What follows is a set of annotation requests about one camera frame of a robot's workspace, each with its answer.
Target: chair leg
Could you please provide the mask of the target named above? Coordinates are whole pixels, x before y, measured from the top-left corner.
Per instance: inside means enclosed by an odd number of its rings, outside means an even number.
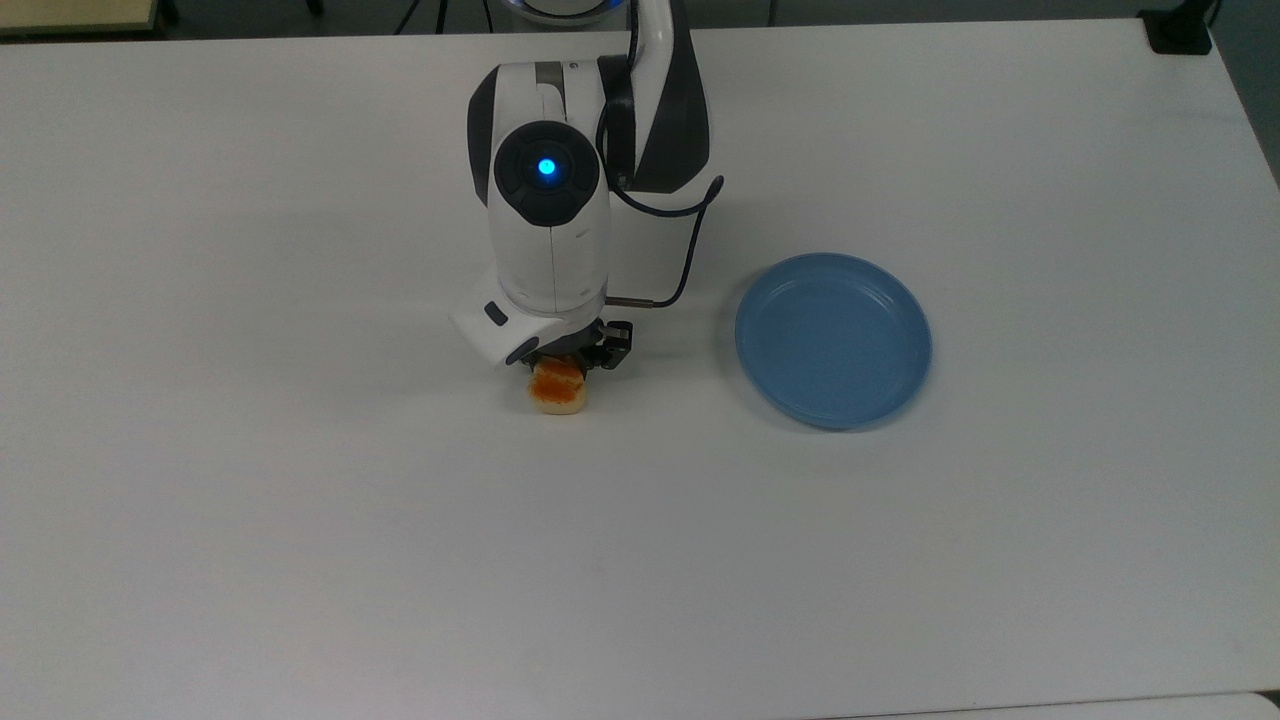
[[[165,24],[172,26],[182,20],[182,15],[178,14],[178,5],[173,0],[160,0],[160,17],[164,18]]]

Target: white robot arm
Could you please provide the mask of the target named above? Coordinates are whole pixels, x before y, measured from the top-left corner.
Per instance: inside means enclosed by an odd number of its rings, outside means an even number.
[[[632,1],[627,55],[499,65],[471,99],[467,146],[494,264],[451,319],[494,365],[541,355],[617,365],[630,323],[599,319],[609,191],[644,209],[627,188],[673,192],[707,164],[707,102],[681,0]],[[713,196],[669,214],[704,210]]]

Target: plastic plate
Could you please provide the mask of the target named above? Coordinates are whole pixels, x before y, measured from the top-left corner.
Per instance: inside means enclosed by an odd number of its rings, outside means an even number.
[[[869,425],[924,383],[933,342],[924,310],[881,268],[817,252],[778,263],[737,309],[737,356],[760,393],[828,429]]]

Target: cable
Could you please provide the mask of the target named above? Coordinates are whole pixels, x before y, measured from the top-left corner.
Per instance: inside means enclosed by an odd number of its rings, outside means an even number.
[[[449,0],[440,0],[440,9],[435,13],[435,35],[444,32],[444,17],[449,12]]]
[[[600,164],[604,164],[604,110],[600,110],[600,119],[595,123],[595,152],[600,156]],[[648,300],[644,297],[614,297],[605,296],[604,304],[613,305],[618,307],[671,307],[680,300],[680,296],[685,293],[685,284],[689,282],[689,270],[694,265],[694,250],[698,247],[698,231],[703,228],[703,217],[707,214],[707,208],[710,206],[716,196],[724,187],[724,176],[716,176],[716,179],[707,187],[707,193],[703,200],[696,205],[685,208],[682,210],[660,210],[658,208],[650,208],[644,202],[627,195],[621,187],[618,187],[617,181],[609,172],[604,172],[604,183],[609,190],[617,195],[623,202],[631,208],[646,214],[654,215],[657,218],[687,218],[689,215],[698,214],[694,220],[694,229],[689,233],[689,251],[685,254],[685,268],[680,273],[680,284],[676,286],[676,292],[667,300]]]
[[[640,45],[640,0],[627,0],[627,20],[631,23],[631,45],[627,47],[627,69],[636,67]]]
[[[717,177],[712,183],[724,184],[724,177]],[[612,305],[614,307],[643,307],[646,310],[653,310],[658,307],[671,307],[680,300],[680,296],[685,293],[685,284],[689,282],[689,269],[694,265],[694,250],[698,247],[698,231],[703,228],[703,217],[707,215],[707,208],[704,206],[698,211],[698,219],[694,220],[694,231],[689,233],[689,251],[685,254],[685,269],[680,272],[680,284],[676,286],[676,292],[667,300],[646,300],[643,297],[616,297],[605,296],[604,304]]]
[[[404,26],[408,24],[408,19],[413,17],[413,10],[417,9],[417,4],[421,1],[422,0],[413,0],[413,3],[408,6],[408,12],[404,13],[404,18],[401,19],[401,24],[396,26],[396,32],[393,32],[392,35],[399,35],[401,32],[404,32]]]

